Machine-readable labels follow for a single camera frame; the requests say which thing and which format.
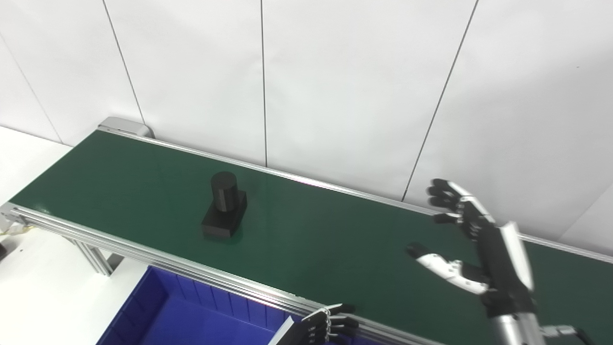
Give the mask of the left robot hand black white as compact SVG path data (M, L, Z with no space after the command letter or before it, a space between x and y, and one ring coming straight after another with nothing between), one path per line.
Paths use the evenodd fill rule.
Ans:
M296 321L288 317L269 341L270 345L350 345L359 329L359 321L350 317L352 304L321 307Z

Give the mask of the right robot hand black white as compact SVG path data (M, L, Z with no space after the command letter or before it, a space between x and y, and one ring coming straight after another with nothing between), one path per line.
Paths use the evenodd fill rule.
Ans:
M483 204L460 185L435 178L427 188L429 204L446 209L437 224L454 224L473 243L480 265L448 260L420 243L407 253L450 284L478 295L488 318L536 312L534 277L515 221L499 226Z

